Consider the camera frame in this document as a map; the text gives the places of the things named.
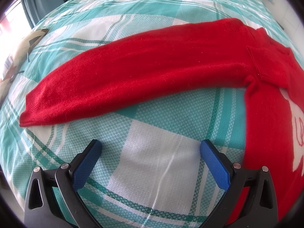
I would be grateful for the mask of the red knit sweater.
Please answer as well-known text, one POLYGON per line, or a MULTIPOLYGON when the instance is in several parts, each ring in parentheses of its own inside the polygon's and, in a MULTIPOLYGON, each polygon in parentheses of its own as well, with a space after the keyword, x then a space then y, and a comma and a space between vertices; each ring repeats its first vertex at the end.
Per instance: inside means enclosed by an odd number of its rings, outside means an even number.
POLYGON ((245 88, 244 164, 267 166, 282 219, 303 190, 303 69, 291 49, 240 20, 146 31, 85 51, 26 95, 21 127, 99 116, 164 95, 245 88))

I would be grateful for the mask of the teal plaid bed sheet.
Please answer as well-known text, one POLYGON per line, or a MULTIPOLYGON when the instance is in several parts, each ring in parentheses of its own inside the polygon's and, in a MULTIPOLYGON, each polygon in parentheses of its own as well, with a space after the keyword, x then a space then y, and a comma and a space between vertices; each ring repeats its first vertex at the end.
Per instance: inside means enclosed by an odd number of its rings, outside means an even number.
POLYGON ((223 191, 199 145, 210 139, 242 162, 244 89, 197 89, 46 127, 22 128, 19 117, 26 94, 81 52, 143 31, 227 17, 294 47, 261 0, 69 0, 44 17, 37 28, 48 33, 1 106, 1 167, 20 206, 33 168, 58 168, 98 139, 101 157, 79 194, 102 226, 200 226, 223 191))

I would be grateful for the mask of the patterned cushion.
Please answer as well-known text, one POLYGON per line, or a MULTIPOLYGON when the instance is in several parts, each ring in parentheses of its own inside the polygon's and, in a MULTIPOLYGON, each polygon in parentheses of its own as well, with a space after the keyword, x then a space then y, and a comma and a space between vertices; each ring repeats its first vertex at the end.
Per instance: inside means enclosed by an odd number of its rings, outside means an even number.
POLYGON ((42 28, 30 32, 29 35, 21 40, 16 51, 11 56, 8 56, 1 65, 1 105, 7 97, 15 77, 23 72, 20 70, 22 64, 25 60, 29 62, 29 55, 37 44, 46 36, 48 31, 49 29, 42 28))

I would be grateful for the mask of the window with railing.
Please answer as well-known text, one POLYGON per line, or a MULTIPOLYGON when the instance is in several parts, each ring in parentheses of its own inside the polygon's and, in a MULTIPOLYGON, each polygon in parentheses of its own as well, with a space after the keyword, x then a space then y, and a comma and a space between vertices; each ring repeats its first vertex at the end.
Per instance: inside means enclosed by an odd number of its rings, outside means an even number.
POLYGON ((1 17, 1 81, 12 69, 17 49, 30 32, 21 0, 13 0, 1 17))

